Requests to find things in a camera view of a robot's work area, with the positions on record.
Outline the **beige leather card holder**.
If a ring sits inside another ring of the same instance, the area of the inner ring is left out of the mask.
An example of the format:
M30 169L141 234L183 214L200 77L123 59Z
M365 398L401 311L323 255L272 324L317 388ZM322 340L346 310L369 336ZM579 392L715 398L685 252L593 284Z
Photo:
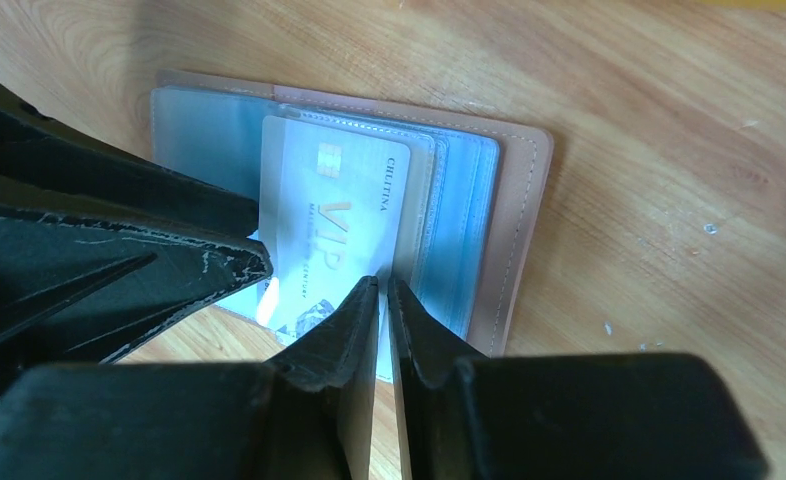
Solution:
M547 131L467 113L180 70L162 69L156 81L159 86L203 88L321 106L446 127L496 140L502 156L467 340L487 356L504 354L553 155L554 141Z

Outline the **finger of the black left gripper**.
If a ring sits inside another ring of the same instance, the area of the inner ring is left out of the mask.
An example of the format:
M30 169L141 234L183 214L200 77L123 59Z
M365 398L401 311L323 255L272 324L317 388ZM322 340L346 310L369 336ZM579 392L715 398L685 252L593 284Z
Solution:
M37 365L115 361L271 269L245 237L0 204L0 396Z
M156 165L40 113L0 83L0 175L235 237L256 201Z

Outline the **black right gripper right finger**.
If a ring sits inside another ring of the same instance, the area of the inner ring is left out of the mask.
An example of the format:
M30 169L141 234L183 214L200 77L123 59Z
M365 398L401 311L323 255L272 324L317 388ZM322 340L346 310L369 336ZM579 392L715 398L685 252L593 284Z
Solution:
M487 357L388 290L407 479L764 479L718 373L687 353Z

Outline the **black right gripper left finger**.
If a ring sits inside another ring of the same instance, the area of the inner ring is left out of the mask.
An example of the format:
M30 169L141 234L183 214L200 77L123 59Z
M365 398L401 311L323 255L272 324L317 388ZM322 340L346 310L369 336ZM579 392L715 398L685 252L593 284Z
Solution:
M379 285L262 363L59 364L0 405L0 479L364 479Z

